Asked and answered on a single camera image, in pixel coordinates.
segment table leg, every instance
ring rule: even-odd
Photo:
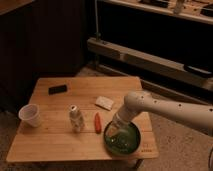
[[[142,162],[143,162],[143,159],[138,159],[136,161],[135,165],[133,166],[133,169],[137,170],[140,167],[140,165],[141,165]]]

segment black cabinet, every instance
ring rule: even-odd
[[[35,82],[29,55],[29,6],[0,16],[0,107],[11,112],[25,104]]]
[[[33,4],[33,54],[40,74],[74,74],[84,63],[84,1]]]
[[[38,77],[84,64],[84,1],[37,0],[0,16],[0,108],[17,113]]]

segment shelf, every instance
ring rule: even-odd
[[[173,12],[176,7],[177,0],[170,0],[169,3],[166,2],[165,0],[158,0],[167,3],[168,6],[167,8],[143,4],[138,2],[137,0],[99,0],[99,1],[213,25],[213,17],[207,17],[205,15],[200,14],[203,6],[211,4],[212,0],[187,0],[187,2],[183,4],[182,11],[179,14],[175,14]]]
[[[0,0],[0,15],[6,14],[35,0]]]

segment black object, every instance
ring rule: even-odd
[[[140,3],[153,5],[157,7],[167,8],[169,4],[169,0],[158,1],[158,0],[140,0]]]
[[[204,71],[202,72],[199,69],[196,69],[196,68],[194,68],[192,66],[184,65],[183,68],[184,68],[185,71],[191,72],[191,73],[196,74],[196,75],[198,75],[200,77],[203,77],[203,78],[211,78],[213,76],[212,72],[207,72],[207,71],[206,72],[204,72]]]
[[[54,86],[49,88],[49,94],[56,94],[56,93],[63,93],[67,91],[67,86],[66,85],[59,85],[59,86]]]
[[[204,6],[200,13],[208,17],[213,17],[213,4]]]

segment wooden table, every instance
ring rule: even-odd
[[[68,91],[48,95],[48,87],[66,84]],[[40,78],[29,103],[40,107],[42,125],[32,128],[21,122],[9,150],[8,162],[43,162],[76,160],[126,160],[158,156],[149,114],[144,112],[133,122],[141,132],[142,142],[136,152],[125,157],[113,156],[104,147],[103,134],[94,130],[94,115],[99,112],[102,130],[111,121],[129,91],[141,91],[138,77]],[[112,99],[111,111],[96,106],[98,96]],[[69,120],[69,106],[77,105],[85,120],[84,130],[76,134]]]

